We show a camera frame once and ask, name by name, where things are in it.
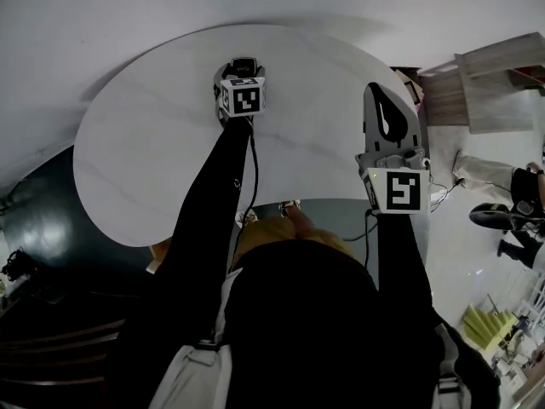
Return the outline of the person's left forearm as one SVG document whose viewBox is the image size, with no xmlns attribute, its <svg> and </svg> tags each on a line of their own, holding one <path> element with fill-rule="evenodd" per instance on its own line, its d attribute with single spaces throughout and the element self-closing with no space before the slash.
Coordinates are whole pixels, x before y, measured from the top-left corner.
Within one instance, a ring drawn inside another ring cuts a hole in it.
<svg viewBox="0 0 545 409">
<path fill-rule="evenodd" d="M 229 118 L 184 198 L 169 250 L 153 277 L 156 298 L 209 300 L 221 286 L 241 194 L 251 118 Z"/>
</svg>

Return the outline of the person's leg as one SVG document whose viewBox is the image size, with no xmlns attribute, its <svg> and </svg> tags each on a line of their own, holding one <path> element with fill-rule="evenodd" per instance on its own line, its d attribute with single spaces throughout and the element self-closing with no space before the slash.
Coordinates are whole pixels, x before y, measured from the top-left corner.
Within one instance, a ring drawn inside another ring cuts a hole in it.
<svg viewBox="0 0 545 409">
<path fill-rule="evenodd" d="M 272 217 L 248 224 L 242 232 L 234 253 L 235 268 L 242 256 L 261 245 L 295 239 L 293 223 L 286 217 Z"/>
<path fill-rule="evenodd" d="M 293 224 L 295 236 L 298 239 L 308 239 L 328 245 L 344 254 L 354 258 L 355 255 L 350 250 L 346 242 L 336 234 L 316 228 L 312 220 L 306 216 L 296 205 L 288 206 L 285 209 L 285 215 Z"/>
</svg>

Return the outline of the person's black top torso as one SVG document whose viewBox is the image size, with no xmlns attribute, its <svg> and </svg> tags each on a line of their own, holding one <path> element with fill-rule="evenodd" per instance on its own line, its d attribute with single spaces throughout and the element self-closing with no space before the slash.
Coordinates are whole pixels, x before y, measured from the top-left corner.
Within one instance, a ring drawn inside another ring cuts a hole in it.
<svg viewBox="0 0 545 409">
<path fill-rule="evenodd" d="M 220 286 L 170 304 L 152 279 L 112 352 L 121 409 L 146 409 L 177 351 L 209 337 L 220 310 L 228 409 L 431 409 L 444 354 L 434 310 L 424 320 L 388 307 L 359 262 L 308 239 L 261 245 L 240 263 L 226 302 Z"/>
</svg>

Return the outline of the black round stool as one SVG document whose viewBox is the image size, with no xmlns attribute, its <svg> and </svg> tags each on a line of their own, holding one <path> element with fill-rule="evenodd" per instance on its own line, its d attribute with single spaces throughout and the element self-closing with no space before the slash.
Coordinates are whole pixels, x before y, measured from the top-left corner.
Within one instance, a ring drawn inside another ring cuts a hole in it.
<svg viewBox="0 0 545 409">
<path fill-rule="evenodd" d="M 511 210 L 504 204 L 479 204 L 468 216 L 471 222 L 483 228 L 502 231 L 515 231 L 518 228 Z"/>
</svg>

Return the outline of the black floor equipment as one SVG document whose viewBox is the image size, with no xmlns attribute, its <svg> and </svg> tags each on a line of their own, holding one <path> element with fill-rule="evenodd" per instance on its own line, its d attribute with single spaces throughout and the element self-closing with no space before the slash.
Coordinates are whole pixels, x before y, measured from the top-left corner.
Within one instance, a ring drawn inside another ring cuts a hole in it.
<svg viewBox="0 0 545 409">
<path fill-rule="evenodd" d="M 6 276 L 10 282 L 23 276 L 32 277 L 36 272 L 37 263 L 22 249 L 13 251 L 0 269 L 0 274 Z"/>
</svg>

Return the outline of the pink box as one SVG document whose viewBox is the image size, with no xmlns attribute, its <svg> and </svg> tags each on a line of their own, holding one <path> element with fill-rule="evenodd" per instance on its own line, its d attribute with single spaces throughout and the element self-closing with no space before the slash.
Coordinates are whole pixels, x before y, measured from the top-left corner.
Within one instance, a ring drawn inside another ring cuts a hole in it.
<svg viewBox="0 0 545 409">
<path fill-rule="evenodd" d="M 424 91 L 421 87 L 421 81 L 418 77 L 418 67 L 392 66 L 391 69 L 399 76 L 404 83 L 405 88 L 410 93 L 415 109 L 420 112 L 423 106 Z"/>
</svg>

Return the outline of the white kidney-shaped table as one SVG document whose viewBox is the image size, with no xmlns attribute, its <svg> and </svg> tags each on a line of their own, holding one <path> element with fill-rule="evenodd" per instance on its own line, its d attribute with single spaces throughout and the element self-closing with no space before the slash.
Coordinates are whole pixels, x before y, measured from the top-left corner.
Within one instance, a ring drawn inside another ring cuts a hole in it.
<svg viewBox="0 0 545 409">
<path fill-rule="evenodd" d="M 171 236 L 189 187 L 222 127 L 213 77 L 235 57 L 266 69 L 239 208 L 290 199 L 363 199 L 366 86 L 413 105 L 398 75 L 349 43 L 285 26 L 224 26 L 177 38 L 124 68 L 77 132 L 73 172 L 89 218 L 110 239 L 143 247 Z"/>
</svg>

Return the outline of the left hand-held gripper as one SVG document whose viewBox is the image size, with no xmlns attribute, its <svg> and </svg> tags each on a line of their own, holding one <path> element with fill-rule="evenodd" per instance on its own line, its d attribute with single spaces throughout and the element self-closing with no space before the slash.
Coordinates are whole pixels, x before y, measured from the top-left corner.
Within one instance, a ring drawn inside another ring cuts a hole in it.
<svg viewBox="0 0 545 409">
<path fill-rule="evenodd" d="M 220 85 L 219 107 L 229 117 L 263 113 L 265 107 L 264 66 L 257 68 L 255 78 L 231 78 L 232 65 L 227 62 L 214 75 L 214 85 Z"/>
</svg>

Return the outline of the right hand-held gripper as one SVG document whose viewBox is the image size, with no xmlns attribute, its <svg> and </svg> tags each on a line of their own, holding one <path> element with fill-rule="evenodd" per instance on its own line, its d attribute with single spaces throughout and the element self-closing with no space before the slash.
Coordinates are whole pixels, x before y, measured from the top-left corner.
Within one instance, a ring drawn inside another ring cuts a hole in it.
<svg viewBox="0 0 545 409">
<path fill-rule="evenodd" d="M 372 82 L 363 96 L 365 150 L 355 156 L 375 216 L 423 213 L 429 205 L 430 160 L 425 156 L 415 108 Z"/>
</svg>

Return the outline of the person's right leg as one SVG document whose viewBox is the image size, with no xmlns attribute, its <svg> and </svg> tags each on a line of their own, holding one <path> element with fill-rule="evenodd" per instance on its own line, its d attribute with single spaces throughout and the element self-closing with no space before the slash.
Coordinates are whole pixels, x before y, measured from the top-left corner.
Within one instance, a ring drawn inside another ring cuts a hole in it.
<svg viewBox="0 0 545 409">
<path fill-rule="evenodd" d="M 298 239 L 308 239 L 328 245 L 344 254 L 354 258 L 355 255 L 350 250 L 346 242 L 336 234 L 316 228 L 312 220 L 306 216 L 296 205 L 288 206 L 285 209 L 285 215 L 293 224 L 295 236 Z"/>
</svg>

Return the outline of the person's left leg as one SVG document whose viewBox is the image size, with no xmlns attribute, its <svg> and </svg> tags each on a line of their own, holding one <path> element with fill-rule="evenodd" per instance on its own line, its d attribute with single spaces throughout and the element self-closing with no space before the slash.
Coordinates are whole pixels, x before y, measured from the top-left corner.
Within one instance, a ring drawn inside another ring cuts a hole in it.
<svg viewBox="0 0 545 409">
<path fill-rule="evenodd" d="M 261 245 L 295 239 L 293 223 L 286 217 L 272 217 L 248 224 L 242 232 L 234 253 L 235 268 L 242 256 Z"/>
</svg>

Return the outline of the person's right forearm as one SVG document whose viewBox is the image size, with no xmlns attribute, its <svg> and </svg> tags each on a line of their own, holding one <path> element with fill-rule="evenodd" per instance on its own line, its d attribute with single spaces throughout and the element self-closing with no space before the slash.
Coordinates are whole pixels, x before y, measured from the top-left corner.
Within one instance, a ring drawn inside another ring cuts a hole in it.
<svg viewBox="0 0 545 409">
<path fill-rule="evenodd" d="M 427 320 L 433 312 L 431 287 L 410 217 L 378 215 L 377 240 L 379 298 Z"/>
</svg>

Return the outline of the wooden shelf unit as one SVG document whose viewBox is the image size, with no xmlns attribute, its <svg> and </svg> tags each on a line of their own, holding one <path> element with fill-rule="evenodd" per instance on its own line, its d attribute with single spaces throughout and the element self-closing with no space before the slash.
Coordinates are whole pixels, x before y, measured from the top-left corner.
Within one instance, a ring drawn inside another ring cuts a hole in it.
<svg viewBox="0 0 545 409">
<path fill-rule="evenodd" d="M 420 74 L 429 126 L 472 134 L 530 131 L 545 89 L 545 37 L 528 33 L 493 43 Z"/>
</svg>

